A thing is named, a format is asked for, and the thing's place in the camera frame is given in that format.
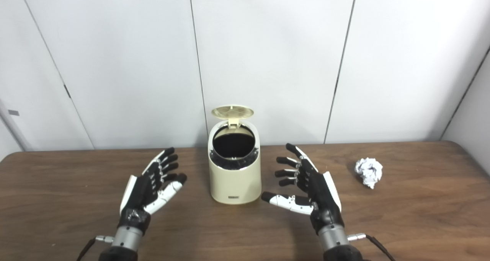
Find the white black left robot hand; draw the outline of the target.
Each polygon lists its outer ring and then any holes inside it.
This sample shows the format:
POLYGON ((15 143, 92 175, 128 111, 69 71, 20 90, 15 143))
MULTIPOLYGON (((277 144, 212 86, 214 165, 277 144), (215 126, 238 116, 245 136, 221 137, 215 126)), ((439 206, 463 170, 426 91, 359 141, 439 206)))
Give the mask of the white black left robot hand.
POLYGON ((164 207, 184 186, 187 176, 172 173, 178 168, 175 148, 156 155, 140 175, 130 175, 119 209, 117 227, 132 227, 146 233, 152 215, 164 207))

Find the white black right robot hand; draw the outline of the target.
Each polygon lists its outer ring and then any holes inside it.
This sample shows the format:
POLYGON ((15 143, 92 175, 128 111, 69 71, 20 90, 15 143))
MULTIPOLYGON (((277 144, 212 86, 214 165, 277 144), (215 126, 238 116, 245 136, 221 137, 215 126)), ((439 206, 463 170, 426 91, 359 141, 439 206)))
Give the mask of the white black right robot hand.
POLYGON ((264 191, 261 200, 287 209, 290 212, 310 216, 315 233, 325 226, 345 227, 341 215, 341 202, 335 193, 336 187, 329 172, 321 173, 310 158, 298 146, 286 144, 286 149, 294 153, 297 160, 289 157, 277 157, 277 163, 289 165, 290 169, 277 170, 274 175, 281 178, 280 187, 294 185, 306 196, 289 196, 264 191))

